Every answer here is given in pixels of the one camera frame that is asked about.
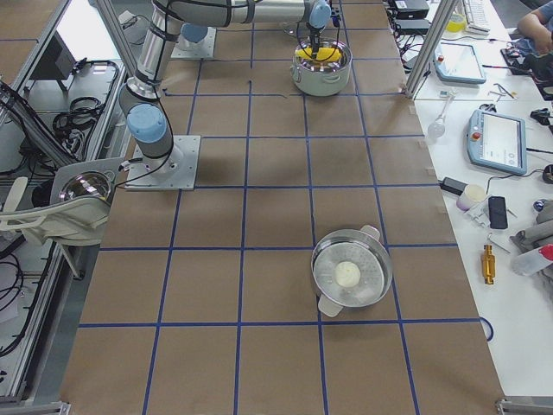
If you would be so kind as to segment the person forearm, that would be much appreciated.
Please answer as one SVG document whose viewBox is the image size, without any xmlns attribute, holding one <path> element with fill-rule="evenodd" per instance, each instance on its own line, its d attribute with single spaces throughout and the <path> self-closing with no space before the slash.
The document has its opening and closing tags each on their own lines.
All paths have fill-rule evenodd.
<svg viewBox="0 0 553 415">
<path fill-rule="evenodd" d="M 548 54 L 552 51 L 552 32 L 547 29 L 548 17 L 544 8 L 533 10 L 518 22 L 518 31 L 534 41 L 538 54 Z"/>
</svg>

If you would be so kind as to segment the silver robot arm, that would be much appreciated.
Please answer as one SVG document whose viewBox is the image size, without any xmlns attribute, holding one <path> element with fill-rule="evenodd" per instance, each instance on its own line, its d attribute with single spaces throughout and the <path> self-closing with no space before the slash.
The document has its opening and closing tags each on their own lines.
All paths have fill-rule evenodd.
<svg viewBox="0 0 553 415">
<path fill-rule="evenodd" d="M 348 83 L 351 54 L 337 40 L 321 37 L 331 19 L 327 1 L 155 1 L 137 68 L 119 92 L 127 128 L 141 152 L 144 170 L 168 175 L 188 169 L 192 154 L 181 148 L 176 127 L 200 121 L 222 126 L 246 120 L 250 81 L 245 74 L 245 37 L 231 40 L 228 58 L 175 60 L 181 43 L 202 43 L 231 26 L 298 24 L 308 31 L 292 58 L 292 81 L 312 97 L 331 97 Z M 187 123 L 178 98 L 188 93 Z"/>
</svg>

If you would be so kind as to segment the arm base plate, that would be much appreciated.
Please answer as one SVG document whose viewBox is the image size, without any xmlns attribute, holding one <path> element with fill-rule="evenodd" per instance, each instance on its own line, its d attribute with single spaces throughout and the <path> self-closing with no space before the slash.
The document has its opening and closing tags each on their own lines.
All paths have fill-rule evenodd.
<svg viewBox="0 0 553 415">
<path fill-rule="evenodd" d="M 136 146 L 124 187 L 136 191 L 194 190 L 200 155 L 200 136 L 176 135 L 168 159 L 143 156 Z"/>
<path fill-rule="evenodd" d="M 171 57 L 182 60 L 212 59 L 216 28 L 184 23 Z"/>
</svg>

